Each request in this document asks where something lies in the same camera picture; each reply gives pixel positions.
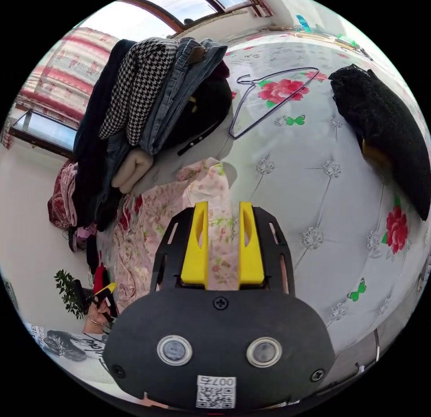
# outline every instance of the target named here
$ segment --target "beige sweater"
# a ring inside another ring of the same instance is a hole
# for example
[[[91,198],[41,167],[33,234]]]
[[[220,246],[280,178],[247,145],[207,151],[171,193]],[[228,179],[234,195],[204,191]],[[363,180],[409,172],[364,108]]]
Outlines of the beige sweater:
[[[119,188],[123,194],[128,194],[135,183],[151,168],[153,162],[154,158],[143,149],[133,149],[112,178],[112,187]]]

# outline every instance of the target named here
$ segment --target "window frame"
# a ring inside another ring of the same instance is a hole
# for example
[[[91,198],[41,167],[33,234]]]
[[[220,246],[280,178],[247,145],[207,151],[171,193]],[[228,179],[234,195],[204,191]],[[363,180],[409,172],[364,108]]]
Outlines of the window frame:
[[[21,107],[16,106],[15,108],[17,108],[19,110],[25,109],[22,106]],[[40,149],[44,149],[44,150],[51,152],[51,153],[54,153],[56,155],[63,156],[64,158],[72,159],[73,158],[73,151],[72,150],[70,150],[66,147],[60,146],[56,143],[52,143],[48,140],[44,140],[42,138],[39,138],[39,137],[37,137],[37,136],[27,132],[27,131],[22,131],[21,129],[16,127],[16,123],[19,120],[24,119],[25,116],[28,114],[35,114],[35,115],[42,116],[43,118],[48,119],[48,120],[52,120],[53,122],[56,122],[60,125],[63,125],[65,127],[69,128],[74,133],[76,133],[76,129],[65,125],[63,122],[59,122],[59,121],[57,121],[57,120],[55,120],[49,116],[46,116],[42,113],[38,113],[36,111],[27,110],[19,119],[16,119],[16,121],[13,124],[11,124],[9,131],[8,131],[10,136],[17,138],[18,140],[21,140],[23,142],[26,142],[26,143],[30,144],[32,147],[38,147]]]
[[[148,13],[154,15],[155,17],[162,20],[164,23],[166,23],[174,32],[174,36],[178,35],[190,28],[193,28],[203,22],[212,20],[216,17],[223,16],[225,14],[233,13],[234,11],[237,11],[239,9],[244,8],[252,8],[255,12],[255,14],[258,17],[268,17],[273,15],[271,10],[268,8],[268,6],[262,1],[262,0],[247,0],[247,2],[243,2],[237,5],[232,5],[230,7],[225,8],[218,0],[205,0],[211,7],[215,9],[214,14],[210,14],[209,16],[201,17],[198,20],[194,20],[193,23],[188,24],[187,26],[181,21],[178,20],[174,15],[172,15],[169,11],[165,10],[164,8],[160,7],[159,5],[156,5],[148,0],[117,0],[117,2],[125,2],[130,5],[134,5],[138,8],[141,8],[142,10],[147,11]],[[259,10],[258,7],[262,7],[266,10],[267,14],[262,14],[262,11]]]

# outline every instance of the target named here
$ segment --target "floral bedspread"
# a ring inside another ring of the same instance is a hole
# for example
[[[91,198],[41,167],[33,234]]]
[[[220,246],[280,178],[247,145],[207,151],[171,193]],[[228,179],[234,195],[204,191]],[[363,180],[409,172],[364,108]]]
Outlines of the floral bedspread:
[[[181,169],[173,183],[125,197],[114,229],[119,312],[148,293],[155,253],[170,220],[201,201],[208,202],[209,287],[236,288],[237,222],[223,165],[209,158]]]

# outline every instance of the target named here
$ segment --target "red patterned curtain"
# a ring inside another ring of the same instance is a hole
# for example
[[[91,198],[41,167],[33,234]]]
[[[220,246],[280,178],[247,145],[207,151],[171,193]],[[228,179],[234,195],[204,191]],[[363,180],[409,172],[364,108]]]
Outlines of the red patterned curtain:
[[[71,30],[31,72],[15,104],[77,129],[93,86],[118,40],[86,27]],[[1,138],[8,148],[9,126],[10,122],[5,122]]]

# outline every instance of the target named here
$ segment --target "bracelet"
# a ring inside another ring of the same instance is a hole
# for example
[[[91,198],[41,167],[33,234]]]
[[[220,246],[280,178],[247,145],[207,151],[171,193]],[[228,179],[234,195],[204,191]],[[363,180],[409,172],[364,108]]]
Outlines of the bracelet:
[[[102,323],[98,323],[97,321],[94,321],[93,318],[90,317],[90,315],[87,315],[87,318],[94,324],[97,324],[100,327],[104,327],[105,325]]]

